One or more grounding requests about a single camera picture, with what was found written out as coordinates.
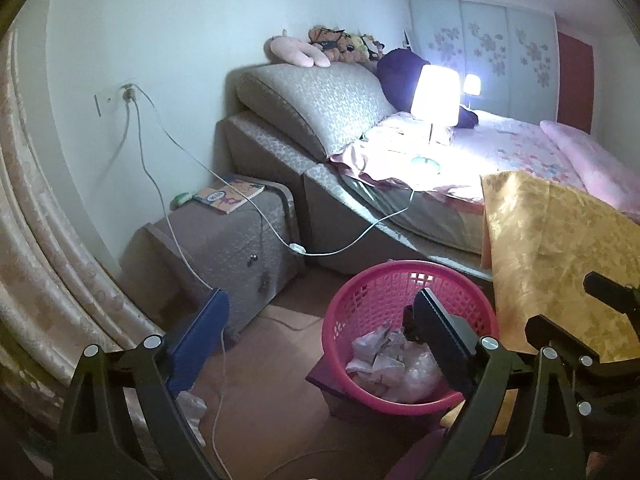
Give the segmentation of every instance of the brown door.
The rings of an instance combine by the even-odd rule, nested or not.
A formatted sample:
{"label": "brown door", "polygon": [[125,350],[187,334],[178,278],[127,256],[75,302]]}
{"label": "brown door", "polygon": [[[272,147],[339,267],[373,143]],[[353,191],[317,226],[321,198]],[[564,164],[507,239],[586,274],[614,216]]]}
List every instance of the brown door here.
{"label": "brown door", "polygon": [[560,101],[558,122],[591,133],[593,47],[558,32]]}

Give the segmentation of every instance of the blue gripper pad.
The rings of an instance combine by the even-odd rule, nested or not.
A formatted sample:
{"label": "blue gripper pad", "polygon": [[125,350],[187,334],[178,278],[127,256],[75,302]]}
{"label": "blue gripper pad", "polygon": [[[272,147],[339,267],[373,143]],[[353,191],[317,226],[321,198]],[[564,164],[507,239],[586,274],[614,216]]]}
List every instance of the blue gripper pad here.
{"label": "blue gripper pad", "polygon": [[219,346],[228,319],[229,297],[217,288],[196,314],[187,316],[166,334],[170,360],[166,387],[173,399],[193,386],[205,361]]}

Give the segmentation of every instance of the white lampshade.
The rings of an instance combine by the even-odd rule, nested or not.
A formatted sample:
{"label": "white lampshade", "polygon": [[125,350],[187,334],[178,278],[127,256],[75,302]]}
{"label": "white lampshade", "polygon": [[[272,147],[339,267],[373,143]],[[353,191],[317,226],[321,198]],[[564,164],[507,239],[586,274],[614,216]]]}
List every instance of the white lampshade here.
{"label": "white lampshade", "polygon": [[455,126],[460,113],[460,75],[437,65],[422,67],[411,114],[438,126]]}
{"label": "white lampshade", "polygon": [[476,74],[467,74],[462,91],[467,95],[480,95],[481,81]]}

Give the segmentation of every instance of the pink plastic object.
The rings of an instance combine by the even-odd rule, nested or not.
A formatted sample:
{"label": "pink plastic object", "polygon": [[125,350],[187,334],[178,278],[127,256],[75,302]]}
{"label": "pink plastic object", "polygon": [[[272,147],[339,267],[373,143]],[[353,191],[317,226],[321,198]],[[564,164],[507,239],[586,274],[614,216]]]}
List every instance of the pink plastic object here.
{"label": "pink plastic object", "polygon": [[402,325],[402,311],[418,291],[429,287],[450,314],[466,319],[479,336],[498,337],[498,322],[482,291],[465,276],[438,264],[401,260],[364,270],[345,283],[334,296],[322,324],[322,348],[332,373],[345,392],[374,410],[393,415],[425,415],[462,402],[459,392],[446,384],[430,402],[398,404],[379,399],[354,383],[344,371],[353,357],[351,342],[377,329],[387,320]]}

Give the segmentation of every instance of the beige curtain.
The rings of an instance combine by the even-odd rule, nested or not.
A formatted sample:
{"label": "beige curtain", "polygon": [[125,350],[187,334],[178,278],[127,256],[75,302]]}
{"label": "beige curtain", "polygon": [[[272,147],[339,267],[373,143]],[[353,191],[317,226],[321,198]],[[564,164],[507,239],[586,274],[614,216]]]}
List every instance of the beige curtain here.
{"label": "beige curtain", "polygon": [[55,427],[89,344],[132,348],[162,331],[89,254],[49,187],[17,92],[16,32],[0,44],[0,387]]}

